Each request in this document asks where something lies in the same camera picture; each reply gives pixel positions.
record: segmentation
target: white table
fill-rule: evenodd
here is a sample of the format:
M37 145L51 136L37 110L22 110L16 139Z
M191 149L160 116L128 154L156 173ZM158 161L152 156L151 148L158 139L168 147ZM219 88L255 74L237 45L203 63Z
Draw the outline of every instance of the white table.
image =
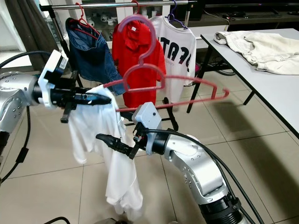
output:
M295 29L256 30L254 32L279 33L283 37L299 40L299 32ZM276 75L256 71L241 54L232 51L226 45L220 45L215 42L214 34L204 34L201 37L208 44L209 48L202 66L203 70L198 77L203 77L206 71L204 67L206 67L212 52L217 52L252 90L244 104L247 104L251 97L256 94L299 138L299 75ZM198 88L199 85L196 85L193 92L194 98ZM190 104L187 112L190 112L191 107L192 105Z

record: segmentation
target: clothing rack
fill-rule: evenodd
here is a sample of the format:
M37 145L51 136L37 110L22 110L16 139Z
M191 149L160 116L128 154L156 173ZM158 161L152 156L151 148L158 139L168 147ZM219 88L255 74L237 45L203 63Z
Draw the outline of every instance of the clothing rack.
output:
M199 2L199 0L177 0L176 1L177 5L188 5L187 6L187 10L186 10L186 15L185 15L185 22L184 22L185 26L188 26L189 15L190 15L190 10L191 10L192 5L196 4L198 2ZM145 7L145 6L170 6L170 5L175 5L175 2L172 1L172 0L168 0L168 1L141 1L141 2L138 2L138 4L141 7ZM47 5L47 6L39 5L39 7L40 7L41 11L43 11L43 12L47 11L47 12L49 12L50 18L52 19L54 27L55 27L55 29L57 31L58 38L60 40L60 44L61 44L61 46L62 46L62 48L63 48L66 56L68 58L70 58L69 48L68 48L67 43L66 43L66 41L65 41L65 39L63 37L61 29L60 29L60 27L58 25L58 22L57 22L57 19L56 19L56 15L55 15L54 11L57 11L57 10L80 9L80 7L82 7L83 9L90 9L90 8L113 8L113 7L134 7L134 6L138 6L138 4L135 3L135 2L119 2L119 3L82 4L81 6L79 6L79 5L56 5L56 6L53 6L53 5ZM70 63L71 68L73 69L74 66L72 64L72 61L69 60L69 63ZM78 85L80 87L83 87L83 85L81 83L81 80L79 78L79 75L77 75L76 80L78 82ZM163 103L164 104L168 104L169 103L168 102L168 98L165 97L164 100L163 100ZM67 105L66 108L65 108L65 111L64 111L64 115L65 116L69 116L70 112L71 112L71 105ZM167 108L167 113L168 113L169 117L168 118L164 118L162 120L163 121L170 120L171 123L172 123L173 129L175 131L177 131L178 130L178 123L176 122L175 117L173 115L172 107Z

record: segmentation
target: pink hanger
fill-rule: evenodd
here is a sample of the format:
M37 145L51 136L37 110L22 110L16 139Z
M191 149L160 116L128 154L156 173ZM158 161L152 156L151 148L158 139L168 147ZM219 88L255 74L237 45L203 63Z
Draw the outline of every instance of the pink hanger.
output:
M122 32L125 25L131 21L141 21L143 22L145 25L147 25L150 29L150 34L151 34L151 46L149 48L149 50L145 53L143 53L142 55L139 56L138 59L138 64L132 66L131 68L129 68L126 73L123 76L123 79L120 80L116 80L116 81L112 81L110 83L104 84L104 88L116 85L116 84L123 84L124 88L127 92L137 92L137 91L152 91L152 90L159 90L159 89L163 89L165 87L165 79L166 78L175 78L175 79L183 79L183 80L190 80L190 81L194 81L196 83L204 83L207 84L209 86L213 87L213 92L212 92L212 96L211 98L206 98L206 99L197 99L197 100L190 100L190 101L184 101L184 102L178 102L178 103L174 103L174 104L164 104L164 105L160 105L160 106L156 106L157 109L164 109L167 107L172 107L172 106L177 106L177 105L184 105L184 104L189 104L189 103L196 103L196 102L203 102L203 101L210 101L210 100L218 100L218 99L223 99L226 98L229 95L229 90L223 88L224 91L224 96L221 97L216 97L216 92L217 92L217 85L214 83L211 83L207 80L201 79L201 78L192 78L192 77L185 77L185 76L165 76L164 73L155 65L153 64L148 64L148 63L144 63L143 60L149 56L155 49L156 46L156 32L155 32L155 28L152 25L152 23L146 19L144 16L139 15L139 14L135 14L129 17L126 17L118 26L117 32ZM130 75L130 73L132 71L135 71L137 69L141 69L141 68L148 68L148 69L153 69L155 70L161 78L161 86L152 86L152 87L144 87L144 88L136 88L136 89L129 89L128 88L128 76ZM123 109L117 109L117 112L128 112L128 111L135 111L137 109L136 108L123 108Z

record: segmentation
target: metal rail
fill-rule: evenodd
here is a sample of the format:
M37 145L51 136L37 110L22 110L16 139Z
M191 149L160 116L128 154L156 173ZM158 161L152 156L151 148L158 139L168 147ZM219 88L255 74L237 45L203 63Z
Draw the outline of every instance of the metal rail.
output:
M197 3L196 0L177 0L177 5L187 5L188 3ZM140 1L139 6L170 6L174 5L173 1ZM113 7L133 7L137 6L134 2L119 2L119 3L92 3L82 4L82 8L113 8ZM80 9L79 5L56 5L52 6L54 11L56 10L69 10L69 9Z

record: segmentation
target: denim jacket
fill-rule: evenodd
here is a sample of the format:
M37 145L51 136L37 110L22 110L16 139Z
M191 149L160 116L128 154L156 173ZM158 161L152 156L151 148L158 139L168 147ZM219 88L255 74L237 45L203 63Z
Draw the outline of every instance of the denim jacket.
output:
M68 18L65 22L70 40L70 60L75 69L78 69L81 77L101 83L122 79L116 70L104 37L101 34L93 34L93 36L98 38L96 40L87 34L75 30L75 28L80 29L89 34L94 32L91 28L80 25L78 21L70 23L71 20L73 19ZM109 89L116 95L125 92L123 84L111 86Z

